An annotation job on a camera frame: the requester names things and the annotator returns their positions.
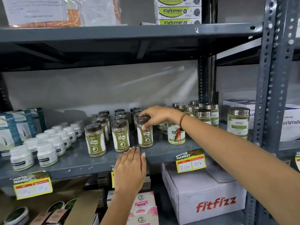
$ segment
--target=hand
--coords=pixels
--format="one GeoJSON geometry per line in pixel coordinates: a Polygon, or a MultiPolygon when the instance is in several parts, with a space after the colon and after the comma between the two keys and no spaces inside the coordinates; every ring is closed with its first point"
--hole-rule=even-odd
{"type": "Polygon", "coordinates": [[[149,115],[151,119],[142,126],[142,130],[148,129],[152,125],[159,125],[163,124],[166,121],[173,121],[177,120],[178,118],[174,118],[179,116],[179,119],[182,115],[182,112],[176,110],[174,108],[167,108],[161,106],[153,106],[145,109],[140,116],[149,115]]]}
{"type": "Polygon", "coordinates": [[[114,168],[115,192],[136,197],[146,177],[146,156],[140,148],[130,148],[119,156],[114,168]]]}

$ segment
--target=forearm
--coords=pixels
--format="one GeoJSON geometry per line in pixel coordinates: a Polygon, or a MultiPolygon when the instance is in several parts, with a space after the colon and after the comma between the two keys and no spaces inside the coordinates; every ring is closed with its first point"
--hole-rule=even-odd
{"type": "Polygon", "coordinates": [[[135,196],[115,192],[100,225],[126,225],[135,196]]]}
{"type": "MultiPolygon", "coordinates": [[[[182,115],[179,111],[173,111],[170,121],[179,124],[182,115]]],[[[189,115],[183,118],[181,126],[216,162],[255,196],[277,222],[296,224],[296,216],[300,209],[300,197],[297,194],[300,189],[300,177],[295,170],[256,145],[189,115]]]]}

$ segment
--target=yellow price tag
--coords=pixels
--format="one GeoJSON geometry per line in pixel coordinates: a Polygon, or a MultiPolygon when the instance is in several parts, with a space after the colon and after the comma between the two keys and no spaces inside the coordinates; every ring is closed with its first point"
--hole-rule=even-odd
{"type": "Polygon", "coordinates": [[[198,148],[177,155],[176,167],[178,173],[206,168],[204,150],[198,148]]]}
{"type": "Polygon", "coordinates": [[[295,154],[295,162],[298,167],[298,170],[300,171],[300,151],[297,151],[295,154]]]}
{"type": "Polygon", "coordinates": [[[111,169],[112,169],[112,188],[114,188],[114,187],[115,187],[115,185],[114,185],[115,179],[114,179],[114,176],[113,176],[113,170],[114,170],[114,168],[115,168],[115,164],[114,164],[114,165],[111,165],[110,167],[111,167],[111,169]]]}
{"type": "Polygon", "coordinates": [[[13,189],[17,200],[53,192],[51,179],[47,171],[37,171],[11,178],[11,180],[13,181],[13,189]]]}

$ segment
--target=white bottle cap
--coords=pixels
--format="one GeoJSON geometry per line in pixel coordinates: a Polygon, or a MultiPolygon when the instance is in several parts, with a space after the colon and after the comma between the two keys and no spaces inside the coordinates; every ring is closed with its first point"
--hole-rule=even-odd
{"type": "Polygon", "coordinates": [[[20,145],[20,146],[13,147],[10,149],[11,156],[26,155],[29,153],[30,153],[30,151],[26,145],[20,145]]]}
{"type": "Polygon", "coordinates": [[[48,138],[49,142],[53,144],[62,143],[62,137],[60,135],[54,135],[48,138]]]}
{"type": "Polygon", "coordinates": [[[45,151],[49,151],[49,150],[52,150],[54,147],[53,147],[53,144],[52,142],[44,142],[44,143],[40,143],[37,145],[37,151],[38,152],[45,152],[45,151]]]}
{"type": "Polygon", "coordinates": [[[39,133],[36,135],[36,138],[38,138],[39,140],[44,140],[44,139],[48,139],[50,136],[49,133],[47,132],[43,132],[43,133],[39,133]]]}
{"type": "Polygon", "coordinates": [[[73,127],[73,129],[80,128],[80,124],[79,123],[72,123],[70,126],[73,127]]]}
{"type": "Polygon", "coordinates": [[[48,130],[45,130],[44,132],[49,133],[49,135],[51,135],[51,134],[55,134],[56,130],[55,129],[48,129],[48,130]]]}
{"type": "Polygon", "coordinates": [[[27,146],[27,147],[30,147],[30,146],[35,146],[38,144],[38,141],[39,139],[34,137],[34,138],[29,138],[29,139],[26,139],[24,140],[24,144],[27,146]]]}
{"type": "Polygon", "coordinates": [[[60,135],[62,138],[63,137],[69,137],[68,132],[65,130],[60,130],[57,133],[55,133],[55,135],[60,135]]]}
{"type": "Polygon", "coordinates": [[[66,121],[65,121],[65,122],[62,122],[60,125],[61,125],[63,128],[70,126],[69,123],[66,122],[66,121]]]}
{"type": "Polygon", "coordinates": [[[68,133],[74,132],[74,128],[72,126],[67,126],[64,128],[64,130],[67,131],[68,133]]]}
{"type": "Polygon", "coordinates": [[[80,126],[84,126],[83,120],[75,121],[75,123],[79,123],[80,126]]]}
{"type": "Polygon", "coordinates": [[[56,131],[62,130],[62,126],[61,125],[54,125],[51,128],[55,129],[56,131]]]}

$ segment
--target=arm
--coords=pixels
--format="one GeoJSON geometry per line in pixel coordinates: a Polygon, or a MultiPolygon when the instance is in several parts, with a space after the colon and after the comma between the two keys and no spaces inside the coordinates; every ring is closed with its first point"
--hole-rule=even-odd
{"type": "Polygon", "coordinates": [[[145,153],[130,148],[117,159],[114,168],[115,192],[100,225],[126,225],[135,197],[146,177],[145,153]]]}
{"type": "MultiPolygon", "coordinates": [[[[141,113],[151,119],[143,128],[171,121],[179,125],[183,113],[159,106],[141,113]]],[[[231,174],[276,219],[280,225],[299,224],[300,175],[272,154],[230,132],[189,115],[182,128],[220,166],[231,174]]]]}

